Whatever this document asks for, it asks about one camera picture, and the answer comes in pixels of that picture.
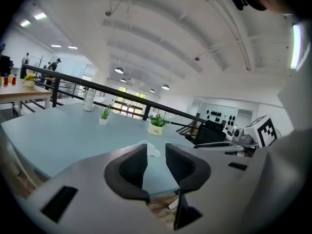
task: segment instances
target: white flower pot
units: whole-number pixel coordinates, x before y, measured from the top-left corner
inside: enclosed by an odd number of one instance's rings
[[[101,117],[99,117],[99,124],[101,126],[106,126],[107,125],[107,121],[108,121],[108,119],[102,119]]]
[[[162,134],[162,127],[157,127],[152,124],[148,126],[147,132],[151,135],[160,136]]]
[[[28,87],[28,88],[33,88],[34,85],[35,85],[35,81],[33,81],[33,80],[26,80],[26,81],[25,81],[25,85],[26,85],[26,87]]]

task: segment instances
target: black chair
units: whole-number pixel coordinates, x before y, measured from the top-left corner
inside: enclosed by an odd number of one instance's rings
[[[222,130],[222,124],[208,120],[205,124],[201,124],[199,126],[197,135],[184,135],[185,138],[191,141],[194,145],[199,145],[204,143],[224,141],[226,134],[222,132]]]

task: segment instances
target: table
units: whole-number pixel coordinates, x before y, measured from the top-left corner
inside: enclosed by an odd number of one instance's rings
[[[52,92],[36,85],[33,88],[28,88],[23,83],[23,79],[16,79],[16,85],[9,83],[7,86],[2,84],[0,87],[0,104],[18,101],[18,114],[20,115],[22,100],[45,99],[45,108],[48,109],[51,94]]]
[[[170,126],[164,127],[162,136],[150,135],[149,122],[114,113],[108,125],[100,126],[99,114],[99,108],[87,112],[77,103],[12,119],[1,126],[19,155],[47,177],[54,177],[79,160],[146,140],[161,156],[148,156],[143,189],[157,195],[178,187],[165,163],[165,144],[193,147],[191,142]]]

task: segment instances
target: window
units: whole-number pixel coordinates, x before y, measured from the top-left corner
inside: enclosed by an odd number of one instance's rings
[[[131,94],[131,95],[143,98],[143,99],[147,98],[147,95],[141,94],[139,92],[136,92],[136,91],[133,91],[131,89],[127,89],[127,88],[124,88],[121,86],[118,88],[118,90],[125,92],[127,94]],[[114,107],[124,110],[124,111],[113,110],[113,112],[116,114],[121,114],[121,115],[125,115],[128,117],[136,118],[136,119],[142,119],[142,117],[140,117],[140,116],[133,115],[133,112],[136,114],[142,114],[144,104],[116,96],[115,102],[114,102]]]

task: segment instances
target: ceiling beam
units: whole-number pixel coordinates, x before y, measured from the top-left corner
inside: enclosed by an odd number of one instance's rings
[[[224,25],[233,36],[233,40],[236,42],[236,45],[241,53],[245,68],[255,68],[253,49],[245,46],[244,41],[242,41],[241,32],[247,35],[247,29],[245,27],[245,24],[243,22],[240,22],[240,27],[237,26],[235,21],[240,20],[239,17],[236,16],[234,19],[233,14],[229,12],[228,8],[222,0],[206,0],[206,2],[210,5],[212,10],[214,10],[216,14],[221,18],[221,20],[224,22]]]
[[[126,46],[127,44],[125,42],[122,42],[122,41],[116,41],[116,40],[113,40],[113,39],[108,39],[107,41],[107,46],[109,47],[112,47],[112,48],[116,48],[116,49],[119,49],[121,51],[124,51],[126,53],[130,53],[134,56],[137,56],[137,57],[140,57],[146,61],[149,61],[173,74],[175,74],[176,76],[180,77],[181,79],[185,78],[185,74],[180,72],[180,71],[177,71],[175,70],[174,68],[171,67],[170,64],[168,64],[166,61],[158,58],[158,57],[150,57],[150,54],[148,53],[145,53],[141,50],[138,50],[132,46],[130,46],[127,50],[126,50]]]
[[[167,77],[163,76],[162,74],[160,74],[158,72],[155,72],[152,69],[147,69],[146,66],[140,65],[139,63],[136,63],[136,62],[134,62],[132,60],[126,59],[125,57],[118,56],[118,55],[112,53],[112,54],[110,54],[110,59],[114,60],[114,61],[117,61],[117,62],[120,62],[120,63],[125,64],[125,65],[128,65],[128,66],[130,66],[130,67],[132,67],[134,69],[139,69],[142,72],[144,72],[146,74],[146,76],[150,76],[152,74],[155,77],[157,77],[157,78],[159,78],[161,80],[164,80],[164,81],[166,81],[168,83],[173,83],[174,82],[172,79],[168,79]]]
[[[171,45],[168,41],[164,40],[163,38],[161,38],[161,37],[159,37],[159,36],[157,36],[151,32],[148,32],[145,29],[142,29],[138,26],[133,25],[132,28],[127,30],[127,24],[126,23],[121,22],[121,21],[116,21],[116,20],[112,21],[110,19],[105,19],[103,22],[103,26],[112,27],[112,28],[115,28],[118,30],[122,30],[122,31],[125,31],[128,33],[131,33],[133,35],[136,35],[138,37],[141,37],[145,40],[148,40],[148,41],[158,45],[159,47],[167,50],[172,55],[174,55],[175,57],[180,59],[182,62],[184,62],[185,64],[190,66],[198,74],[204,70],[197,63],[188,63],[189,59],[187,58],[186,54],[184,54],[181,50],[179,50],[175,46]]]
[[[201,30],[195,25],[191,24],[189,21],[186,21],[183,19],[186,18],[182,17],[180,20],[181,14],[175,15],[172,11],[168,10],[168,6],[166,4],[159,3],[158,0],[132,0],[132,4],[142,7],[144,9],[148,9],[154,13],[157,13],[178,27],[182,28],[185,32],[187,32],[191,37],[193,37],[197,42],[199,42],[202,47],[205,49],[206,53],[213,58],[216,65],[223,71],[226,69],[226,67],[221,63],[221,61],[213,54],[211,53],[209,46],[212,44],[206,36],[201,32]]]

